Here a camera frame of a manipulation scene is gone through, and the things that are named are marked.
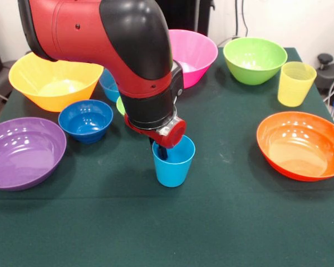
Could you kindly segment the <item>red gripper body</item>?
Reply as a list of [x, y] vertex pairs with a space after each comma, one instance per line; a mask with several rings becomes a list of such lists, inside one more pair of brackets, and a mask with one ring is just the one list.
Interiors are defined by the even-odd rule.
[[165, 147], [167, 149], [173, 148], [179, 143], [185, 134], [186, 122], [175, 116], [170, 122], [165, 126], [152, 129], [152, 130], [143, 130], [132, 125], [129, 121], [127, 114], [124, 114], [124, 120], [126, 125], [134, 130], [135, 132], [150, 137], [158, 145]]

